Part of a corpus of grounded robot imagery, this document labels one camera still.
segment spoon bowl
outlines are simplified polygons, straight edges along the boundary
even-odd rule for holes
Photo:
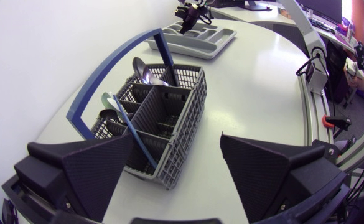
[[[155,77],[147,65],[140,58],[135,57],[132,61],[132,66],[135,74],[140,77],[144,84],[169,86],[168,83]]]

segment round table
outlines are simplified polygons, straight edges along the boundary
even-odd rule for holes
[[[214,59],[172,54],[177,64],[203,67],[208,88],[205,110],[178,184],[166,190],[123,172],[104,223],[129,223],[134,217],[219,218],[224,223],[247,223],[220,150],[222,132],[262,141],[306,145],[308,117],[305,114],[310,112],[306,111],[308,106],[303,100],[301,78],[296,77],[295,72],[307,57],[284,37],[260,26],[223,20],[214,20],[212,25],[237,31],[235,38]],[[146,63],[162,63],[159,52],[151,50],[147,43],[139,44],[125,55],[86,107],[82,119],[88,127],[104,109],[101,94],[117,92],[133,74],[133,57],[140,57]],[[59,109],[37,142],[82,140],[65,117],[78,91]]]

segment gray plastic basket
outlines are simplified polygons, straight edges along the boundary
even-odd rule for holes
[[[131,122],[158,164],[154,170],[135,144],[124,170],[172,189],[204,109],[207,95],[205,74],[202,68],[188,65],[147,66],[157,78],[177,87],[144,85],[133,75],[117,93],[124,110],[134,114]],[[91,131],[96,138],[129,133],[116,113],[107,110],[100,113]]]

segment red object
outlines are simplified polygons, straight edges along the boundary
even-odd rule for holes
[[[322,121],[323,121],[323,125],[326,127],[326,128],[334,128],[334,125],[333,124],[331,124],[331,123],[328,123],[326,120],[325,120],[325,118],[326,117],[328,117],[327,115],[324,115],[323,116],[323,119],[322,119]]]

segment white wall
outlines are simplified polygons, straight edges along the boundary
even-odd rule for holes
[[[178,20],[176,0],[0,1],[1,185],[63,102],[133,36]]]

